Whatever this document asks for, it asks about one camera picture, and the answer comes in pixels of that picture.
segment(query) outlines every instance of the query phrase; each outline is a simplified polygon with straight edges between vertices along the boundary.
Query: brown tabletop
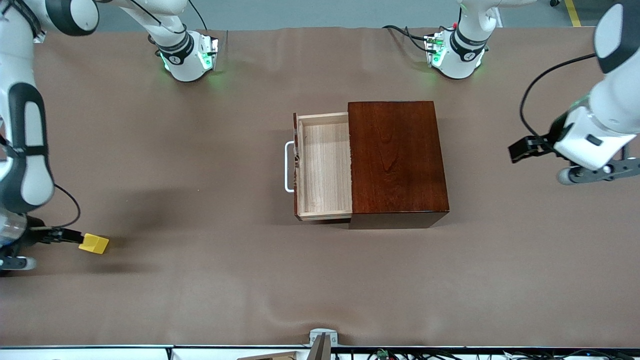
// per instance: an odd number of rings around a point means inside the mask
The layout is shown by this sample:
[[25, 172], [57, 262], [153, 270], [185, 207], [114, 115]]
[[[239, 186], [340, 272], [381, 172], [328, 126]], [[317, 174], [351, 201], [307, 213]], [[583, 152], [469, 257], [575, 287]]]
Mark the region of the brown tabletop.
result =
[[[221, 32], [218, 71], [190, 84], [146, 34], [50, 34], [35, 73], [51, 166], [82, 204], [75, 228], [112, 241], [103, 256], [27, 250], [39, 267], [0, 279], [0, 343], [297, 343], [330, 327], [350, 345], [638, 346], [638, 179], [566, 187], [563, 160], [507, 151], [526, 135], [525, 87], [590, 53], [592, 32], [499, 29], [461, 81], [387, 30]], [[589, 60], [541, 81], [533, 126], [601, 77]], [[435, 101], [449, 215], [416, 230], [298, 222], [282, 185], [291, 114], [391, 100]], [[36, 213], [73, 214], [60, 193]]]

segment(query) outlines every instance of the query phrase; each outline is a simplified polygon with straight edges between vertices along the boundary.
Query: gray floor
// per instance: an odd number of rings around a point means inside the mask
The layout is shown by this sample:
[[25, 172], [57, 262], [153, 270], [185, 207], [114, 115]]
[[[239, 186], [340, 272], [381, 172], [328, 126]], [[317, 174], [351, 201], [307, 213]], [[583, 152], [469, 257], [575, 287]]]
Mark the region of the gray floor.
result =
[[[573, 0], [582, 25], [593, 26], [611, 0]], [[193, 0], [208, 27], [219, 30], [266, 30], [340, 26], [380, 28], [387, 24], [410, 28], [450, 25], [458, 16], [454, 0]], [[99, 4], [101, 31], [141, 31], [120, 9]], [[502, 8], [505, 27], [571, 26], [566, 6], [552, 8], [539, 0], [521, 8]], [[202, 28], [192, 8], [180, 16], [190, 29]]]

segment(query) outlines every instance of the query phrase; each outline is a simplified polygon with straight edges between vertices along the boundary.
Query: robotic arm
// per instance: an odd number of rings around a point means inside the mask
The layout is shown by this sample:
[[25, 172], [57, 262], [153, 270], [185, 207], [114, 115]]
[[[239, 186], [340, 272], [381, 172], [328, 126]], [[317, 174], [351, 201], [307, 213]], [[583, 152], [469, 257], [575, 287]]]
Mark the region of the robotic arm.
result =
[[[621, 0], [598, 22], [593, 46], [605, 74], [552, 124], [548, 134], [527, 136], [509, 147], [511, 161], [556, 153], [572, 166], [562, 184], [611, 181], [640, 174], [640, 160], [626, 145], [640, 133], [640, 3]], [[622, 159], [612, 158], [622, 150]]]
[[489, 37], [497, 25], [496, 8], [525, 6], [536, 0], [458, 0], [457, 28], [426, 36], [427, 61], [443, 75], [463, 79], [480, 66]]
[[[164, 67], [179, 81], [193, 81], [212, 70], [218, 41], [188, 31], [178, 18], [186, 0], [95, 0], [121, 7], [150, 34]], [[33, 76], [34, 41], [47, 31], [70, 36], [92, 34], [99, 13], [94, 0], [0, 0], [0, 272], [35, 266], [21, 258], [34, 243], [82, 243], [77, 231], [50, 228], [27, 214], [53, 196], [45, 106]]]

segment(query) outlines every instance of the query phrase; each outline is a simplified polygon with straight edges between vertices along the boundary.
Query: drawer handle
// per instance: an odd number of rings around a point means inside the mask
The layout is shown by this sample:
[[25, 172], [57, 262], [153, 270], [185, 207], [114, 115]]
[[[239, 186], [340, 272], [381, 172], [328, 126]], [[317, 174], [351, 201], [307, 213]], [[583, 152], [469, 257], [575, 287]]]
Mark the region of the drawer handle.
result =
[[284, 144], [284, 190], [288, 193], [292, 193], [293, 189], [289, 188], [289, 168], [287, 167], [289, 165], [289, 152], [287, 150], [289, 150], [289, 146], [293, 144], [293, 140]]

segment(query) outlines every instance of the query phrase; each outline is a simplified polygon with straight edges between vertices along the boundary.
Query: wooden cabinet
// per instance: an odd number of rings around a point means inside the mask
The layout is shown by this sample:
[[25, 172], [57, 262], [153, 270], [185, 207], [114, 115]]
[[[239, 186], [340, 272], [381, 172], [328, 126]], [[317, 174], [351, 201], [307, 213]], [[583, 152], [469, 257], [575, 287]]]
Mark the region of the wooden cabinet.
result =
[[449, 212], [432, 101], [294, 114], [294, 212], [352, 229], [429, 227]]

